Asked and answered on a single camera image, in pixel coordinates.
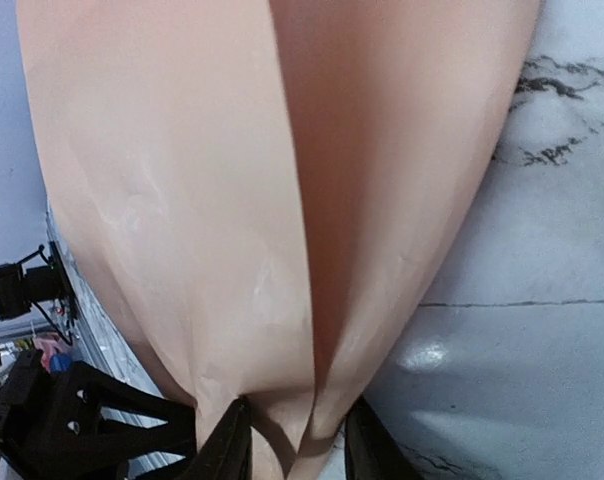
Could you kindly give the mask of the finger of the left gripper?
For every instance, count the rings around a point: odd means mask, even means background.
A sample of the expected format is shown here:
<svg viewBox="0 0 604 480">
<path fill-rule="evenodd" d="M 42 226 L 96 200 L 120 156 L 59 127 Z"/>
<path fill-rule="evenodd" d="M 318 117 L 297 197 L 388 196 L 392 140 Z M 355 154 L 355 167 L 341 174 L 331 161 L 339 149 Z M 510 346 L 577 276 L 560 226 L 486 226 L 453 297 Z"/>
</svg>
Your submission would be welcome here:
<svg viewBox="0 0 604 480">
<path fill-rule="evenodd" d="M 178 461 L 144 473 L 177 479 L 196 457 L 192 408 L 153 396 L 83 361 L 60 373 L 20 353 L 0 387 L 0 459 L 24 479 L 126 479 L 131 461 Z"/>
</svg>

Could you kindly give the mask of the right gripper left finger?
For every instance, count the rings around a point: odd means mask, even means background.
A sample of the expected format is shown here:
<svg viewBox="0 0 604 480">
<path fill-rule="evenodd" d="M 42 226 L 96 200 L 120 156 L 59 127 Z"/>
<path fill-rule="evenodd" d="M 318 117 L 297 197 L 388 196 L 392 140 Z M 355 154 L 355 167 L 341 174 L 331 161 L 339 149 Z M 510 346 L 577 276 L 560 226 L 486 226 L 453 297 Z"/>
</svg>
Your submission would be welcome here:
<svg viewBox="0 0 604 480">
<path fill-rule="evenodd" d="M 246 397 L 227 408 L 179 480 L 249 480 L 252 475 L 252 416 Z"/>
</svg>

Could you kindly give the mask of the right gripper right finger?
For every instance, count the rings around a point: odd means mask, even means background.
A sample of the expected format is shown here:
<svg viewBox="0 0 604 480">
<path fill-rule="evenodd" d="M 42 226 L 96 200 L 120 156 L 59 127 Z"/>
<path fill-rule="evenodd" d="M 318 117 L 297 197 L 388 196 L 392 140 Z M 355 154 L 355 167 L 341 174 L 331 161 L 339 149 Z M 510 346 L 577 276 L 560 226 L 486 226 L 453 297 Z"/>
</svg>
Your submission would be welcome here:
<svg viewBox="0 0 604 480">
<path fill-rule="evenodd" d="M 363 397 L 349 410 L 344 433 L 347 480 L 423 480 Z"/>
</svg>

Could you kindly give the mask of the peach wrapping paper sheet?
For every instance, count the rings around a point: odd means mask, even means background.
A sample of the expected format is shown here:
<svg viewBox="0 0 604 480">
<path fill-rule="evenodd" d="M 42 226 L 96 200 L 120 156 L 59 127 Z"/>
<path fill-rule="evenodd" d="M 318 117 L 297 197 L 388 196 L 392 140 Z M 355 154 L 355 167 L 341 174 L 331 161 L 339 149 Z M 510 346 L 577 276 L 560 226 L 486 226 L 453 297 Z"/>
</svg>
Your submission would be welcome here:
<svg viewBox="0 0 604 480">
<path fill-rule="evenodd" d="M 57 226 L 198 441 L 315 479 L 481 183 L 536 1 L 20 1 Z"/>
</svg>

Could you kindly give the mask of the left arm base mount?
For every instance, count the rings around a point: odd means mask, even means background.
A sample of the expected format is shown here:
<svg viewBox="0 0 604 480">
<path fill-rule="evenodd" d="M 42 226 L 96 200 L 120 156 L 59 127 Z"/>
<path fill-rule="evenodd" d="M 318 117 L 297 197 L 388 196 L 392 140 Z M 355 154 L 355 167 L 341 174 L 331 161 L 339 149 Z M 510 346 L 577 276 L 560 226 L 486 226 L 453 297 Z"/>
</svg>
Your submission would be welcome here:
<svg viewBox="0 0 604 480">
<path fill-rule="evenodd" d="M 19 261 L 0 264 L 0 321 L 13 320 L 35 307 L 68 346 L 73 345 L 72 330 L 78 319 L 76 294 L 54 242 Z M 59 303 L 57 313 L 64 319 L 64 329 L 52 319 L 42 303 Z"/>
</svg>

